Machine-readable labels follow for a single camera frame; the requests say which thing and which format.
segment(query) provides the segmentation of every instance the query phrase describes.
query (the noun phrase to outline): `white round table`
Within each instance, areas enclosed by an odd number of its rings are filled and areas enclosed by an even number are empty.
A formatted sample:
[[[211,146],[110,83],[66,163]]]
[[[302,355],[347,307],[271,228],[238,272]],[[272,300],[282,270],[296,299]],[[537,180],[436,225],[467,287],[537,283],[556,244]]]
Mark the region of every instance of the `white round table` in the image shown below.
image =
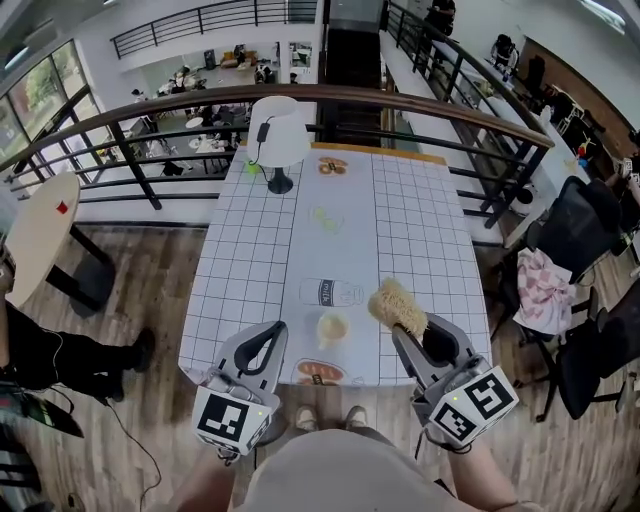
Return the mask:
[[[187,123],[184,125],[184,127],[188,129],[198,128],[199,126],[202,126],[203,122],[204,122],[204,119],[202,119],[201,117],[194,117],[192,119],[189,119]]]
[[[79,307],[74,307],[74,310],[81,316],[99,311],[106,303],[115,270],[109,256],[73,225],[79,199],[78,177],[72,172],[65,172],[47,180],[22,204],[6,241],[16,263],[13,291],[7,295],[14,306],[22,306],[45,279],[75,299]],[[100,279],[94,279],[94,275],[91,283],[84,282],[84,279],[81,282],[55,264],[68,234],[98,260]],[[94,285],[101,287],[97,293],[91,290]]]

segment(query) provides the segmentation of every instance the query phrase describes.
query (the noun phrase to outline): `sponge brush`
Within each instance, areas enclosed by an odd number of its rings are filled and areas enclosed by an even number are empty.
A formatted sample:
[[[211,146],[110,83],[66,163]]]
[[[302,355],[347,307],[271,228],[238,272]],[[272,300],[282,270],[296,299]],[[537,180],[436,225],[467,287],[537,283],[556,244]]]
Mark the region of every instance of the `sponge brush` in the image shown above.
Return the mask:
[[[389,329],[401,324],[417,339],[427,328],[427,314],[420,309],[411,294],[392,278],[387,278],[369,299],[369,313]]]

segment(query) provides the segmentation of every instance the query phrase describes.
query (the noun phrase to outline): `wooden handrail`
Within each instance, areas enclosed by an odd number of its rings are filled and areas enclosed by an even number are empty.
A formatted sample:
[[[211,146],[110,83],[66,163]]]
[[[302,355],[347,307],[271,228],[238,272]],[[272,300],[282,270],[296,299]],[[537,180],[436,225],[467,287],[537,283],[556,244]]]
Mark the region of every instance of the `wooden handrail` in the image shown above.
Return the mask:
[[[409,10],[405,9],[404,7],[402,7],[402,6],[398,5],[398,4],[395,4],[395,3],[391,2],[391,1],[389,2],[389,5],[393,6],[394,9],[398,9],[400,12],[403,12],[405,17],[409,16],[410,18],[412,18],[416,23],[418,23],[421,27],[423,27],[428,33],[437,35],[439,41],[444,42],[451,49],[455,50],[458,53],[458,55],[461,55],[464,58],[464,60],[466,60],[469,64],[471,64],[473,66],[473,68],[487,82],[489,82],[491,84],[491,87],[493,87],[495,90],[497,90],[500,93],[500,95],[506,100],[506,102],[509,105],[511,105],[511,107],[513,107],[513,109],[520,116],[520,118],[524,121],[524,123],[527,125],[527,127],[532,129],[533,131],[536,131],[536,132],[539,132],[539,133],[545,133],[544,129],[542,128],[542,126],[540,125],[538,120],[535,117],[533,117],[533,115],[531,114],[531,112],[529,112],[527,107],[525,107],[522,103],[520,103],[520,101],[518,101],[518,98],[516,98],[516,96],[513,94],[513,92],[511,92],[504,85],[504,83],[502,83],[495,76],[493,76],[491,74],[491,72],[485,67],[485,65],[482,62],[480,62],[478,59],[476,59],[471,53],[469,53],[467,50],[465,50],[462,46],[460,46],[458,43],[456,43],[453,39],[451,39],[450,37],[444,35],[442,32],[440,32],[438,29],[436,29],[433,25],[431,25],[430,23],[427,23],[426,21],[421,19],[419,16],[416,16],[411,11],[409,11]]]
[[[551,148],[554,145],[546,135],[504,121],[495,116],[419,96],[390,94],[376,89],[334,85],[261,84],[221,87],[182,94],[172,94],[163,98],[133,103],[110,110],[34,142],[28,148],[0,164],[0,171],[29,158],[36,151],[40,151],[51,144],[60,142],[73,135],[107,126],[111,123],[168,110],[183,110],[202,105],[250,102],[265,96],[289,96],[302,102],[359,103],[377,107],[394,108],[396,110],[415,112],[472,124],[486,130],[499,132],[531,143],[538,147]]]

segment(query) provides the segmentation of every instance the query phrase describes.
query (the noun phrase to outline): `person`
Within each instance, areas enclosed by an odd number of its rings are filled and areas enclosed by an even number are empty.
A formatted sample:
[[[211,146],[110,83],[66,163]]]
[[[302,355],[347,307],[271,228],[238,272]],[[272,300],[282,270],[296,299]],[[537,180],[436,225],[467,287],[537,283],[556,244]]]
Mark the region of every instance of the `person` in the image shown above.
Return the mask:
[[[540,511],[522,503],[491,452],[475,440],[465,454],[449,453],[458,494],[428,482],[413,459],[367,425],[366,411],[351,409],[345,430],[318,429],[311,407],[296,414],[293,439],[254,472],[243,512],[347,512],[425,510],[432,512]],[[215,450],[203,450],[171,501],[153,512],[226,512],[234,483]]]
[[[149,368],[155,348],[150,329],[142,329],[133,345],[126,347],[49,331],[7,301],[14,276],[4,259],[0,274],[0,380],[32,390],[61,383],[107,405],[107,399],[124,399],[124,370],[142,373]]]
[[[640,228],[640,185],[636,181],[637,175],[640,174],[640,132],[629,132],[629,139],[635,146],[634,152],[628,158],[631,161],[631,169],[625,169],[624,161],[615,162],[615,172],[605,182],[615,194],[622,209],[622,233],[620,240],[611,250],[615,256],[622,254],[631,245],[634,234]]]
[[[147,95],[139,89],[134,89],[133,91],[131,91],[131,94],[135,98],[134,103],[140,103],[141,101],[147,101],[149,99],[147,98]],[[152,114],[142,116],[142,121],[149,130],[149,133],[159,132],[158,122],[155,120],[155,116],[153,116]]]
[[[147,101],[149,99],[147,98],[147,95],[140,89],[134,89],[133,91],[131,91],[131,94],[135,98],[134,103],[140,103],[141,101]]]
[[[518,65],[520,54],[506,34],[500,34],[491,48],[491,58],[496,69],[511,75]]]
[[[454,0],[433,0],[429,7],[429,14],[425,21],[431,23],[445,36],[453,33],[453,22],[456,18],[456,3]]]

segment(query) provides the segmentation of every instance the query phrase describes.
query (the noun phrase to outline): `wooden floor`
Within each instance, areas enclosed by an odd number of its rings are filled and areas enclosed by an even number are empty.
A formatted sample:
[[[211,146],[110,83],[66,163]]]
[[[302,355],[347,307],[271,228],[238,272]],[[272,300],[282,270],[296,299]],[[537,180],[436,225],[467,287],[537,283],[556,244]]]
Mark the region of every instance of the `wooden floor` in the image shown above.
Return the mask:
[[[178,370],[176,360],[204,231],[165,229],[87,229],[91,238],[112,255],[118,269],[111,300],[104,314],[83,321],[67,298],[43,285],[24,308],[48,329],[87,334],[110,344],[128,344],[143,325],[158,338],[155,364],[144,377],[128,376],[127,399],[115,408],[127,429],[153,453],[163,481],[147,498],[167,500],[198,453],[207,449],[189,430],[194,386]],[[70,242],[59,264],[72,270],[83,256]],[[495,257],[488,252],[482,260]],[[607,257],[583,281],[600,290],[605,305],[613,306],[630,286],[630,253]],[[580,288],[586,294],[586,288]],[[492,318],[499,311],[492,313]],[[535,347],[519,348],[512,325],[501,330],[493,356],[510,379],[527,379],[542,368]],[[614,375],[603,391],[621,383]],[[315,405],[327,424],[344,417],[355,404],[365,406],[370,423],[406,453],[413,453],[419,425],[410,409],[410,388],[341,389],[283,386],[285,413],[301,404]],[[536,424],[546,387],[519,392],[521,404],[484,435],[504,471],[523,498],[554,511],[605,511],[618,496],[633,492],[640,461],[640,409],[628,407],[615,415],[611,404],[596,404],[579,421],[572,421],[558,398],[549,419]],[[51,391],[45,396],[61,407],[64,399]],[[86,438],[60,434],[35,422],[18,420],[18,431],[39,468],[47,496],[56,504],[69,493],[78,494],[89,511],[138,510],[141,490],[155,481],[150,460],[122,433],[113,413],[93,399],[72,391],[74,417]],[[433,446],[423,449],[419,463],[430,479],[451,483],[444,454]],[[240,463],[235,504],[241,503],[253,470],[253,460]]]

